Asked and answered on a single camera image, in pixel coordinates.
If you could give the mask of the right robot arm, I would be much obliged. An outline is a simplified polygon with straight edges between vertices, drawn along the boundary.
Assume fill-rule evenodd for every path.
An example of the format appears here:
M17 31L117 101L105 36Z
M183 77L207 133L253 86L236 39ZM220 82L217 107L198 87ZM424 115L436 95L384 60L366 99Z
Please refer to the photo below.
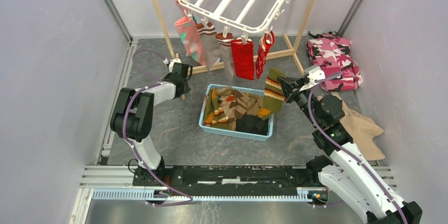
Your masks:
M342 126L342 101L333 95L321 99L314 95L320 84L341 76L341 71L327 76L312 66L301 78L274 77L284 101L297 103L315 127L314 142L325 152L307 162L307 183L334 191L363 223L419 223L422 208L415 201L406 202L380 177Z

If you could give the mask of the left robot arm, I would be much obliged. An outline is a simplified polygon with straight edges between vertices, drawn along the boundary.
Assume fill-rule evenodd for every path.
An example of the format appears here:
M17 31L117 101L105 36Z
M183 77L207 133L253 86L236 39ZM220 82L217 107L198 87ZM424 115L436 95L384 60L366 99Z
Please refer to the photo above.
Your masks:
M180 59L170 60L167 67L168 74L151 86L121 88L110 119L110 129L130 146L138 166L146 170L146 179L155 186L165 181L166 171L159 167L163 159L150 136L154 107L188 93L193 73L193 66Z

